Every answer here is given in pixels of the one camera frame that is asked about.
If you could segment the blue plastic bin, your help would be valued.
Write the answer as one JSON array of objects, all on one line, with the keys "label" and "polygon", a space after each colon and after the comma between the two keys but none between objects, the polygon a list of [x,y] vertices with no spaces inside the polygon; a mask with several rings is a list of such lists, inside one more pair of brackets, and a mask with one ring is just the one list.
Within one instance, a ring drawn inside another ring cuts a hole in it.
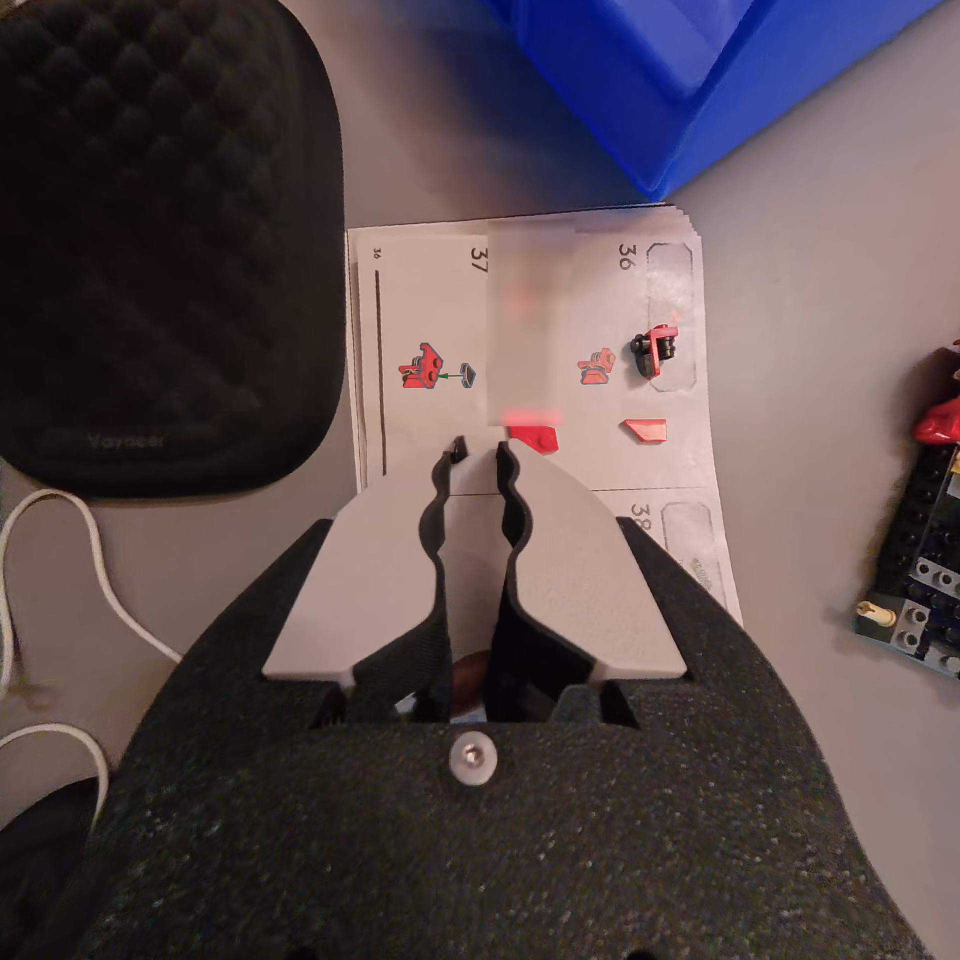
[{"label": "blue plastic bin", "polygon": [[938,1],[491,1],[527,59],[651,201]]}]

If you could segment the small red black lego assembly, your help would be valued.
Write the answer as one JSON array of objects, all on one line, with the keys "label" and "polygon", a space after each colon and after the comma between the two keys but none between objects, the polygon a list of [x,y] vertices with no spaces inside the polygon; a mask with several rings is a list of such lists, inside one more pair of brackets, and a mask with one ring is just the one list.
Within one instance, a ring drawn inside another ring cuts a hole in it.
[{"label": "small red black lego assembly", "polygon": [[643,378],[652,380],[661,375],[663,363],[676,354],[678,335],[676,325],[660,323],[630,340],[629,350],[634,365]]}]

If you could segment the person's right hand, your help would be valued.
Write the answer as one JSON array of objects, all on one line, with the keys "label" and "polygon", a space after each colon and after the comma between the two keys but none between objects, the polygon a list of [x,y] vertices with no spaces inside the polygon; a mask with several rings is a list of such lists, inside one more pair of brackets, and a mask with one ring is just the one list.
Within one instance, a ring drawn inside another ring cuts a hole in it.
[{"label": "person's right hand", "polygon": [[490,651],[465,655],[452,665],[451,704],[455,714],[472,709],[483,698]]}]

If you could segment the red and black lego car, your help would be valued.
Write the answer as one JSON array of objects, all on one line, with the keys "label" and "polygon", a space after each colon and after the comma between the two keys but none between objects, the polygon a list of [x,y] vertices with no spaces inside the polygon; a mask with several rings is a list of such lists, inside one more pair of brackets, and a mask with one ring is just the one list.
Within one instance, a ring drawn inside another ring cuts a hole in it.
[{"label": "red and black lego car", "polygon": [[930,400],[911,423],[915,459],[856,604],[861,637],[942,677],[959,679],[959,353],[941,347],[921,369]]}]

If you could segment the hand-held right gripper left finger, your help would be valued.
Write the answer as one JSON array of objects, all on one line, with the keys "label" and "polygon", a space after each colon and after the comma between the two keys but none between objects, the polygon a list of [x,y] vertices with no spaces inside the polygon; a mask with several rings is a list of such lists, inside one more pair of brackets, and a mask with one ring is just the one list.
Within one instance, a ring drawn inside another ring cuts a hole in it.
[{"label": "hand-held right gripper left finger", "polygon": [[452,450],[418,453],[333,520],[263,665],[274,680],[425,687],[450,654],[446,540]]}]

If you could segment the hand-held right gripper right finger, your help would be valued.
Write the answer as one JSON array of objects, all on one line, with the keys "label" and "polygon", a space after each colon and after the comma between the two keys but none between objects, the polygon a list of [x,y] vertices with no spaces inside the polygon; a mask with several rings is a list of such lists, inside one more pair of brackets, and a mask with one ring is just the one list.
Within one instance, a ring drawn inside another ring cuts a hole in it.
[{"label": "hand-held right gripper right finger", "polygon": [[667,680],[687,665],[614,514],[520,440],[499,443],[510,545],[493,652],[531,683]]}]

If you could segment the white lego instruction booklet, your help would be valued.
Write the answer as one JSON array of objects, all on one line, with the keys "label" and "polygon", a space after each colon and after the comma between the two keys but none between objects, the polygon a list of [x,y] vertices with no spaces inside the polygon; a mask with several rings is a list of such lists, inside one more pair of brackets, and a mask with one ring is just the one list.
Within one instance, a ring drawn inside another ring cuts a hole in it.
[{"label": "white lego instruction booklet", "polygon": [[[702,243],[688,215],[660,203],[351,229],[347,382],[358,490],[457,436],[469,451],[451,481],[440,554],[454,659],[490,647],[509,552],[496,466],[508,434],[486,411],[490,228],[520,228],[560,254],[563,422],[549,458],[741,621],[714,465]],[[660,324],[678,328],[676,354],[647,380],[629,343]],[[659,445],[619,426],[656,418],[668,427]]]}]

